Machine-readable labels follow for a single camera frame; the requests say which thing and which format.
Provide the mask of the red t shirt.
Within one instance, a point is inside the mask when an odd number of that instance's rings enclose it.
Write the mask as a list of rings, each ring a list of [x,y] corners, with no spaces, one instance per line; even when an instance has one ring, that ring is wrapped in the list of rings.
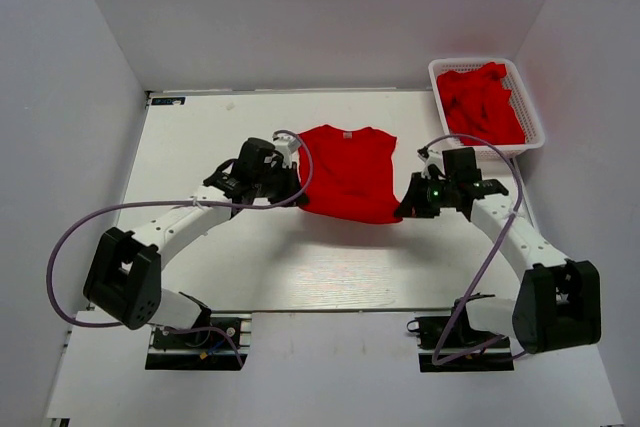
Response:
[[[400,221],[394,215],[395,136],[373,127],[344,131],[322,125],[300,138],[311,152],[300,158],[300,182],[309,184],[302,210],[366,224]]]

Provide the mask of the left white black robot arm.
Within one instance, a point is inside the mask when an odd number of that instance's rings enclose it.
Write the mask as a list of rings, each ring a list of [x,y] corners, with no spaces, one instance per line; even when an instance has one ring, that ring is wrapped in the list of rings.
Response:
[[[297,205],[304,198],[294,156],[307,149],[289,131],[272,140],[247,139],[239,155],[221,164],[186,200],[133,230],[111,228],[100,238],[84,296],[122,325],[176,330],[188,345],[211,334],[210,309],[198,299],[163,288],[162,272],[182,250],[245,210]]]

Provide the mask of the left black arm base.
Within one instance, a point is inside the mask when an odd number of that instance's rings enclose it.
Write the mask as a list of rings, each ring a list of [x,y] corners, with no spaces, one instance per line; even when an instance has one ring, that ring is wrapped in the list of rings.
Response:
[[[153,328],[147,349],[148,371],[240,371],[251,343],[250,314],[221,314],[211,318],[217,331],[172,334]]]

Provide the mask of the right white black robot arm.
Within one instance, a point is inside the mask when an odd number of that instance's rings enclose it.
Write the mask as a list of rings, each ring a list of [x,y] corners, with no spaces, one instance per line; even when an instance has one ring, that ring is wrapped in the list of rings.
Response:
[[[497,179],[483,176],[471,147],[446,150],[439,163],[427,162],[411,175],[395,211],[398,218],[432,219],[453,209],[493,243],[478,271],[483,276],[502,255],[519,281],[516,298],[481,294],[477,279],[457,299],[436,344],[450,335],[469,354],[504,338],[527,354],[600,341],[601,281],[589,261],[575,261],[547,241],[518,213],[522,192],[509,193]]]

